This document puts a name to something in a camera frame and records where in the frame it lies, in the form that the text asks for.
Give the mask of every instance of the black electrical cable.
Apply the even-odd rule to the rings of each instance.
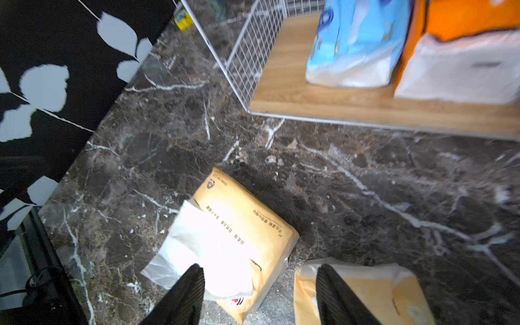
[[[10,296],[12,294],[24,293],[24,292],[27,292],[27,290],[26,289],[20,289],[20,290],[9,291],[9,292],[0,294],[0,298],[7,297],[7,296]]]
[[[31,275],[31,276],[29,277],[29,279],[28,279],[27,282],[25,283],[25,289],[13,290],[13,291],[9,291],[9,292],[6,292],[6,293],[2,293],[2,294],[0,294],[0,298],[7,297],[7,296],[10,296],[10,295],[13,295],[13,294],[17,294],[17,293],[30,293],[30,292],[32,292],[32,291],[38,289],[38,288],[43,287],[44,285],[46,285],[47,283],[49,283],[50,281],[52,281],[52,277],[51,277],[49,280],[45,281],[44,283],[42,283],[42,284],[40,284],[40,285],[38,285],[38,286],[34,286],[34,287],[30,286],[30,285],[29,285],[29,282],[31,282],[31,279],[32,279],[34,276],[37,276],[37,275],[39,275],[43,270],[45,270],[45,269],[50,269],[50,268],[55,268],[55,269],[57,269],[57,270],[59,270],[59,271],[63,271],[63,269],[62,269],[61,267],[59,267],[59,266],[55,266],[55,265],[51,265],[51,266],[44,267],[44,268],[41,269],[38,273],[35,273],[35,274],[33,274],[33,275]]]

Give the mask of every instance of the yellow tissue pack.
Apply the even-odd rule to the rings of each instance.
[[[248,314],[258,310],[273,283],[286,270],[287,258],[300,236],[238,182],[216,168],[193,199],[236,240],[238,254],[250,261],[253,294],[218,301],[242,324]]]
[[[360,266],[330,257],[307,261],[296,271],[296,325],[321,325],[316,275],[322,264],[334,268],[382,325],[435,325],[417,277],[410,270],[397,264]]]

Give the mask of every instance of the yellow container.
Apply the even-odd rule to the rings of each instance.
[[[179,29],[183,31],[193,25],[193,20],[186,9],[183,8],[175,13],[175,23],[179,26]]]

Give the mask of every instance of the logo on package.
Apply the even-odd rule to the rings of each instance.
[[[321,13],[320,22],[318,24],[318,31],[316,33],[319,33],[322,29],[330,25],[333,18],[334,12],[332,9],[324,9]]]
[[[232,299],[229,301],[229,304],[231,306],[240,306],[244,302],[244,297],[238,298],[238,299]]]

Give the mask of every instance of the blue tissue package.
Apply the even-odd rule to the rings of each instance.
[[[390,82],[408,32],[410,0],[327,0],[305,79],[330,87]]]

